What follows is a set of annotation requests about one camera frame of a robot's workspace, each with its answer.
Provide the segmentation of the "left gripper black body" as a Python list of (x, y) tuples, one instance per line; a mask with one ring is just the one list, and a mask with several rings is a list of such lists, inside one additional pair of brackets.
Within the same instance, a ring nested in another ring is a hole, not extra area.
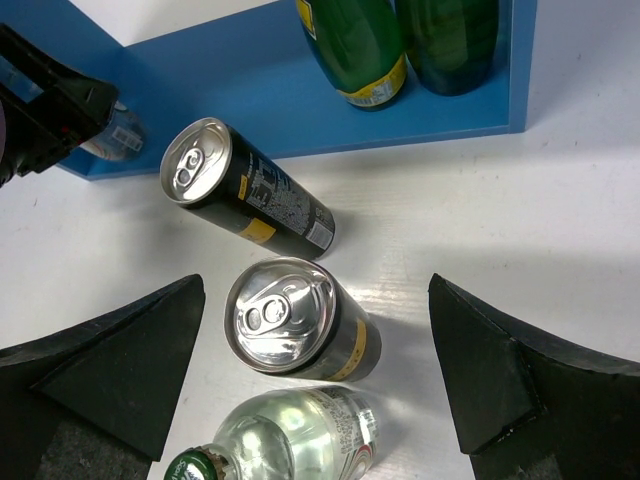
[(56, 61), (5, 23), (1, 57), (41, 89), (24, 100), (1, 86), (2, 184), (58, 164), (108, 126), (119, 97), (115, 85)]

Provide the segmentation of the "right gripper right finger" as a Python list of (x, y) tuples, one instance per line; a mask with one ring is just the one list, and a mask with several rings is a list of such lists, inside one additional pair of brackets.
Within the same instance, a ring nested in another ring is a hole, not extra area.
[(442, 276), (429, 314), (477, 479), (636, 479), (639, 365), (510, 316)]

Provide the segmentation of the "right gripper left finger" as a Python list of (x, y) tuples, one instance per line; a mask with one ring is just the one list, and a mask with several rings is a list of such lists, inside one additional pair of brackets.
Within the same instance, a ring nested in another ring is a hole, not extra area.
[(2, 478), (146, 478), (163, 455), (204, 305), (193, 274), (2, 349)]

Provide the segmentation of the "clear Chang bottle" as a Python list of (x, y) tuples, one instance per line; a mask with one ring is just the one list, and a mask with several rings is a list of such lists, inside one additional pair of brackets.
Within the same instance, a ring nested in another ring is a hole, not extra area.
[(146, 143), (146, 131), (138, 116), (116, 101), (110, 121), (100, 134), (80, 147), (98, 158), (125, 162), (139, 157)]
[(166, 479), (360, 479), (375, 463), (379, 412), (346, 387), (274, 390), (250, 398), (213, 440), (189, 448)]

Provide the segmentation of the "black can near shelf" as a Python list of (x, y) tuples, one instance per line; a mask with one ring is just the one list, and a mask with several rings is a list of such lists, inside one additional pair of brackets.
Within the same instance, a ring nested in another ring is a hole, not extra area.
[(334, 239), (330, 209), (216, 118), (197, 120), (174, 138), (160, 183), (175, 205), (279, 255), (315, 260)]

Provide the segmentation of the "blue and yellow wooden shelf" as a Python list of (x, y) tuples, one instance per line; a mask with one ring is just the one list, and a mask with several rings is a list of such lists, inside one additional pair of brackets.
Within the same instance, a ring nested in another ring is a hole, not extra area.
[(409, 77), (368, 113), (330, 86), (295, 5), (275, 1), (130, 46), (68, 1), (5, 1), (1, 20), (54, 59), (116, 85), (148, 141), (131, 162), (74, 151), (61, 168), (87, 180), (154, 173), (189, 123), (216, 117), (273, 159), (519, 133), (525, 129), (537, 5), (504, 1), (491, 75), (457, 97)]

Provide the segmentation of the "black yellow can right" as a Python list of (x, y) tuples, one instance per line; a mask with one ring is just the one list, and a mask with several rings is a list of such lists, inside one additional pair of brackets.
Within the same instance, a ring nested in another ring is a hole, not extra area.
[(224, 333), (243, 364), (274, 377), (355, 382), (382, 353), (367, 312), (326, 269), (296, 257), (259, 261), (237, 278)]

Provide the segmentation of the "green bottle yellow label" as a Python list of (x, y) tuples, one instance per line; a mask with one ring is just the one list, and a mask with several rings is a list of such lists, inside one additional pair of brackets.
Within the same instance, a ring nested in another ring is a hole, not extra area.
[(351, 106), (390, 106), (407, 80), (405, 47), (386, 0), (296, 0), (305, 39), (336, 92)]

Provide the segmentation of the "green Perrier bottle red label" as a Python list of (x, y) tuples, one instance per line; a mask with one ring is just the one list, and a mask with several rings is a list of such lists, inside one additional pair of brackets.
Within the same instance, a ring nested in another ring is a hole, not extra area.
[(499, 1), (397, 1), (395, 12), (406, 54), (423, 87), (458, 96), (482, 84), (494, 58)]

